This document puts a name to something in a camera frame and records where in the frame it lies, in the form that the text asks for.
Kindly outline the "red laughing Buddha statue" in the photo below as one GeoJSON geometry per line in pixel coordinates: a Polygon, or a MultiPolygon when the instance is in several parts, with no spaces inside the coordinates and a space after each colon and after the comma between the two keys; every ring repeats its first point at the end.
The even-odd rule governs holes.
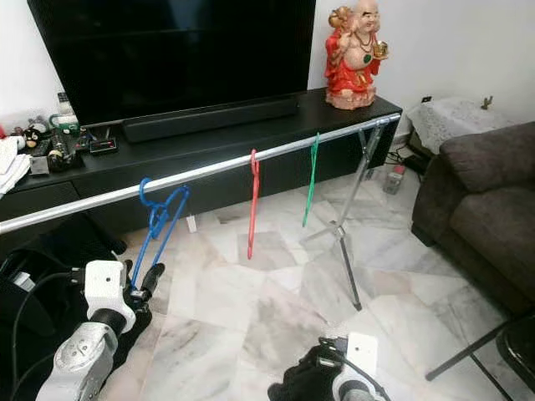
{"type": "Polygon", "coordinates": [[[389,45],[379,41],[380,11],[377,0],[358,0],[329,15],[333,33],[326,38],[324,77],[326,103],[336,109],[368,107],[377,97],[375,75],[389,57],[389,45]]]}

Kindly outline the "black flat television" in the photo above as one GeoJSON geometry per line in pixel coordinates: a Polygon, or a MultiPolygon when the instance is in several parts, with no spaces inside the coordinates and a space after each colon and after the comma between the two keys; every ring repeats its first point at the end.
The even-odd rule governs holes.
{"type": "Polygon", "coordinates": [[[88,124],[305,90],[316,0],[28,0],[88,124]]]}

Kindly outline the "small black display box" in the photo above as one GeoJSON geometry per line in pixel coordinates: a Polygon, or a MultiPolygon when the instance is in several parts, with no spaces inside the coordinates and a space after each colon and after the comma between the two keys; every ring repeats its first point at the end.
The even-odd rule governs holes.
{"type": "Polygon", "coordinates": [[[117,152],[117,141],[115,139],[99,139],[92,141],[89,146],[92,155],[106,155],[117,152]]]}

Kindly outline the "stack of white papers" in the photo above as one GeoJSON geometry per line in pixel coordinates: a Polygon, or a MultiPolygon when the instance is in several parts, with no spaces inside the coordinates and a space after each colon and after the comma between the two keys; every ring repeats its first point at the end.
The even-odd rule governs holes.
{"type": "Polygon", "coordinates": [[[19,153],[24,146],[26,139],[23,136],[8,136],[0,140],[0,197],[30,171],[32,157],[19,153]]]}

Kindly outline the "black soundbar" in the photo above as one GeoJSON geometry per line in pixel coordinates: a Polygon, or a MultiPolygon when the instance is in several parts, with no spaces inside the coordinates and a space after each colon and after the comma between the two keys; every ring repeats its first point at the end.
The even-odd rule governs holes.
{"type": "Polygon", "coordinates": [[[290,117],[292,114],[297,114],[298,110],[297,96],[285,94],[124,119],[121,127],[127,141],[140,144],[198,131],[225,129],[230,126],[290,117]]]}

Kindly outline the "black TV console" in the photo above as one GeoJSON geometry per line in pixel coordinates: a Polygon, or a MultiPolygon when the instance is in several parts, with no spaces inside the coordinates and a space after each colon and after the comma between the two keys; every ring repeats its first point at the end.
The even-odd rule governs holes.
{"type": "MultiPolygon", "coordinates": [[[[335,109],[324,102],[324,90],[298,93],[297,114],[278,119],[234,125],[225,129],[199,131],[164,139],[131,144],[122,129],[114,126],[111,138],[117,150],[104,155],[88,155],[84,165],[61,173],[26,177],[0,200],[0,219],[6,221],[32,211],[49,209],[112,190],[137,186],[144,177],[160,179],[221,163],[238,156],[249,156],[252,149],[268,150],[290,144],[298,139],[325,137],[329,131],[345,129],[366,121],[378,121],[392,114],[401,114],[397,104],[378,97],[370,107],[356,110],[335,109]]],[[[319,182],[352,175],[362,160],[362,142],[358,134],[326,141],[318,149],[316,179],[319,182]]],[[[309,150],[265,160],[262,163],[262,197],[296,190],[309,183],[309,150]]],[[[213,211],[251,199],[251,168],[248,165],[224,173],[214,173],[188,184],[191,198],[183,216],[213,211]]],[[[148,226],[148,211],[138,195],[88,211],[95,224],[114,236],[123,236],[148,226]]],[[[0,235],[0,253],[7,255],[27,241],[53,229],[66,217],[0,235]]]]}

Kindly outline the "red plastic hanger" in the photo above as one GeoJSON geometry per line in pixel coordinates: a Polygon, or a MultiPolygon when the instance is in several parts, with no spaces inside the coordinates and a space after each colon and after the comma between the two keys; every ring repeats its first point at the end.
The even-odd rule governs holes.
{"type": "Polygon", "coordinates": [[[253,253],[255,253],[255,233],[257,224],[257,200],[260,197],[261,187],[261,161],[257,157],[257,150],[251,150],[251,160],[249,165],[251,166],[252,173],[252,195],[251,195],[251,210],[249,210],[249,224],[247,229],[247,243],[246,243],[246,257],[248,260],[252,260],[253,253]]]}

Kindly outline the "clear plastic bottle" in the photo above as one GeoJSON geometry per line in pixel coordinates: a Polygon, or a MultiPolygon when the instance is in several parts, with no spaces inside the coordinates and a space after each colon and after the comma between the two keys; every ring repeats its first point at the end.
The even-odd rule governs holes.
{"type": "Polygon", "coordinates": [[[72,104],[69,102],[69,96],[65,92],[60,92],[57,97],[59,102],[58,113],[50,118],[51,124],[55,129],[76,133],[79,130],[79,122],[75,111],[73,111],[72,104]]]}

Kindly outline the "silver clothes rack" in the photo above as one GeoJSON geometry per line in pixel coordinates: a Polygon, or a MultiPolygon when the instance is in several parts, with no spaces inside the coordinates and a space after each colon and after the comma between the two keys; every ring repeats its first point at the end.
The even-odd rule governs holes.
{"type": "Polygon", "coordinates": [[[364,175],[366,175],[371,157],[375,155],[380,139],[385,137],[385,127],[399,121],[399,119],[401,119],[401,115],[395,112],[394,114],[386,115],[386,117],[371,119],[364,123],[344,127],[344,129],[329,131],[325,135],[318,135],[313,138],[290,142],[290,144],[276,146],[276,148],[271,148],[270,150],[260,150],[260,152],[253,152],[249,156],[231,158],[230,160],[221,161],[221,163],[203,165],[203,167],[195,168],[194,170],[161,177],[159,180],[149,180],[149,182],[144,185],[134,185],[122,188],[122,190],[112,190],[110,192],[104,192],[104,194],[93,195],[93,197],[84,200],[59,204],[58,206],[49,207],[49,209],[42,211],[32,211],[32,213],[27,215],[1,221],[0,233],[7,234],[23,228],[29,228],[30,226],[43,224],[45,221],[52,221],[59,217],[78,213],[78,211],[87,211],[95,209],[97,206],[104,206],[104,204],[111,204],[117,201],[138,197],[138,195],[142,195],[142,192],[164,190],[168,187],[185,184],[210,175],[217,175],[217,173],[233,170],[238,167],[243,167],[244,165],[259,165],[260,161],[263,160],[270,160],[270,158],[286,155],[295,150],[317,148],[318,145],[324,144],[324,142],[343,138],[345,136],[362,134],[365,131],[370,130],[371,134],[366,136],[366,145],[362,148],[362,160],[360,160],[359,167],[355,171],[355,181],[351,186],[350,195],[348,195],[348,199],[345,201],[343,213],[341,213],[340,217],[335,219],[335,221],[331,221],[331,224],[326,226],[325,229],[314,233],[313,236],[306,237],[307,241],[323,236],[324,234],[331,234],[331,236],[335,238],[339,249],[343,252],[345,272],[347,272],[348,279],[350,280],[353,297],[352,305],[355,306],[356,310],[360,310],[362,309],[362,302],[359,300],[358,286],[356,286],[352,263],[349,259],[347,243],[345,243],[344,223],[350,211],[351,203],[355,198],[356,191],[359,190],[360,183],[363,183],[364,175]]]}

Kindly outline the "green plastic hanger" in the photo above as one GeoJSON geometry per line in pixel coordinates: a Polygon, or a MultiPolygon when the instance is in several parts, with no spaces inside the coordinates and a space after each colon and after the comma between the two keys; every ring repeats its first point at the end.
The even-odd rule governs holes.
{"type": "Polygon", "coordinates": [[[314,137],[314,142],[310,145],[309,151],[309,183],[307,187],[306,203],[302,219],[302,227],[308,226],[308,221],[311,213],[311,204],[313,204],[314,188],[316,188],[316,175],[318,170],[318,147],[321,145],[321,134],[317,133],[314,137]]]}

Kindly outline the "white lace cloth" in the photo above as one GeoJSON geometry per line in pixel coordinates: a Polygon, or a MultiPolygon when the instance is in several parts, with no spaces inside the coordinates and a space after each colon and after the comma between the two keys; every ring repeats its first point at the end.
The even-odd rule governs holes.
{"type": "Polygon", "coordinates": [[[441,145],[452,138],[505,129],[516,123],[463,97],[436,97],[418,104],[408,115],[420,144],[432,155],[438,155],[441,145]]]}

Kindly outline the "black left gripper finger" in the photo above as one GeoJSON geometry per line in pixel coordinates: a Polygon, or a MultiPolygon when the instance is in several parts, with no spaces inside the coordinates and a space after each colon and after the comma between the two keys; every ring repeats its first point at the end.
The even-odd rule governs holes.
{"type": "Polygon", "coordinates": [[[157,288],[158,279],[166,271],[165,264],[154,264],[153,267],[145,274],[144,281],[138,289],[138,301],[148,302],[154,295],[157,288]]]}

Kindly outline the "black metal frame legs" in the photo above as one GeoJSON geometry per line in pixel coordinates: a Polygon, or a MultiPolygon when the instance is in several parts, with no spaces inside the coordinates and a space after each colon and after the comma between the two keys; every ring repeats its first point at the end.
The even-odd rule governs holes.
{"type": "Polygon", "coordinates": [[[436,369],[429,371],[425,375],[425,379],[432,381],[432,379],[439,378],[443,372],[451,369],[461,360],[469,358],[497,387],[506,401],[513,401],[508,391],[493,377],[492,373],[486,370],[476,355],[479,348],[484,348],[492,341],[496,344],[498,355],[507,363],[507,366],[527,385],[527,388],[535,393],[535,307],[522,316],[508,318],[507,321],[497,325],[496,328],[485,333],[474,343],[466,345],[460,352],[445,360],[443,364],[439,364],[436,369]]]}

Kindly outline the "dark brown sofa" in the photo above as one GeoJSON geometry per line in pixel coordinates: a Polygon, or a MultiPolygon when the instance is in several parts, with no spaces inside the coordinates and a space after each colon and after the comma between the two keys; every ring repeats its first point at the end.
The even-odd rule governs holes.
{"type": "Polygon", "coordinates": [[[535,308],[535,121],[445,141],[411,230],[511,316],[535,308]]]}

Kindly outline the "blue plastic hanger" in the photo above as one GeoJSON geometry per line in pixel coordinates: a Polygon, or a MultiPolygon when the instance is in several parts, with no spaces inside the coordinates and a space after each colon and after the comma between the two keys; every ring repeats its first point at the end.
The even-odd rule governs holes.
{"type": "Polygon", "coordinates": [[[149,211],[148,232],[146,232],[145,241],[139,248],[138,256],[131,267],[130,285],[138,283],[141,278],[141,265],[145,262],[146,252],[153,241],[158,241],[158,249],[154,253],[151,265],[161,262],[161,257],[167,247],[168,241],[171,240],[172,233],[175,232],[177,222],[182,217],[185,210],[185,204],[190,199],[190,187],[180,185],[168,195],[167,199],[162,202],[152,201],[146,194],[146,184],[150,183],[149,177],[145,177],[139,184],[138,197],[140,203],[149,211]]]}

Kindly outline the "small black mouse figurine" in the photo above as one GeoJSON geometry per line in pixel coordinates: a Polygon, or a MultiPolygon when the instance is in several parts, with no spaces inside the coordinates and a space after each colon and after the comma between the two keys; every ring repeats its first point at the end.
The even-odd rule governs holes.
{"type": "Polygon", "coordinates": [[[47,134],[47,126],[40,123],[30,124],[24,129],[22,131],[22,137],[24,138],[24,145],[26,145],[28,152],[45,149],[46,145],[43,145],[43,141],[47,139],[47,134]]]}

